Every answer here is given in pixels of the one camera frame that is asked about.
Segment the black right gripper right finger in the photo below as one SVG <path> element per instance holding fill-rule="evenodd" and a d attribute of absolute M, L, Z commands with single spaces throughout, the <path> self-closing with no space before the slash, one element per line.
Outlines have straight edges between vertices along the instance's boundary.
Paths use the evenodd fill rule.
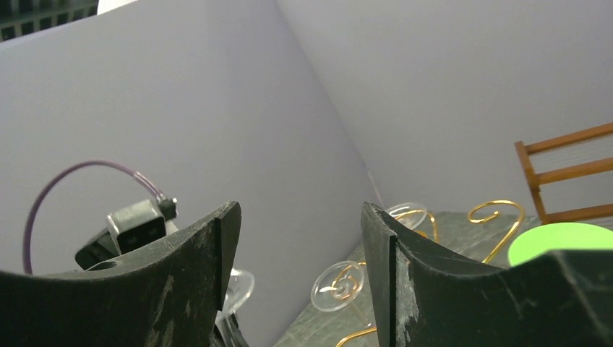
<path fill-rule="evenodd" d="M 381 346 L 610 346 L 612 252 L 551 251 L 487 265 L 361 211 Z"/>

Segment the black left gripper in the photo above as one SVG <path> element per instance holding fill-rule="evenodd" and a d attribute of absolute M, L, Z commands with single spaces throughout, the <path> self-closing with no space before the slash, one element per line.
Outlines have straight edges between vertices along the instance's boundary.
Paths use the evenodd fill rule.
<path fill-rule="evenodd" d="M 103 229 L 92 237 L 74 256 L 75 262 L 87 270 L 100 262 L 118 257 L 119 251 L 108 229 Z"/>

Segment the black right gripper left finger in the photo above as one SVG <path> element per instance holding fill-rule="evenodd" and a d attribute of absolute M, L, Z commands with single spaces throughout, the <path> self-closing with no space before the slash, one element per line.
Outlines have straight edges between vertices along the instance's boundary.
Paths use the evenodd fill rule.
<path fill-rule="evenodd" d="M 88 271 L 1 273 L 3 346 L 214 346 L 241 230 L 230 201 Z"/>

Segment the clear wine glass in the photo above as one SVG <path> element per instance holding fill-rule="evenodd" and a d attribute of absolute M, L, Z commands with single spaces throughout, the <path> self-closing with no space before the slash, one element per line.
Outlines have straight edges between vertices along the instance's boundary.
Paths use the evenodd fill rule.
<path fill-rule="evenodd" d="M 360 294 L 365 283 L 365 265 L 345 260 L 331 265 L 314 282 L 311 304 L 321 312 L 347 307 Z"/>
<path fill-rule="evenodd" d="M 220 346 L 249 347 L 240 330 L 237 312 L 251 296 L 254 285 L 255 279 L 251 272 L 232 269 L 223 309 L 215 320 L 215 332 Z"/>
<path fill-rule="evenodd" d="M 385 209 L 385 212 L 411 230 L 422 224 L 427 216 L 426 207 L 417 202 L 404 202 Z"/>

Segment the green plastic wine glass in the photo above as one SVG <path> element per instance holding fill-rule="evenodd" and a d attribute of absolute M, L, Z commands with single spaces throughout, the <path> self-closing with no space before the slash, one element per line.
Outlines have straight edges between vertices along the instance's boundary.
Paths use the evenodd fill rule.
<path fill-rule="evenodd" d="M 538 226 L 511 242 L 507 261 L 514 267 L 555 250 L 612 250 L 612 230 L 578 222 Z"/>

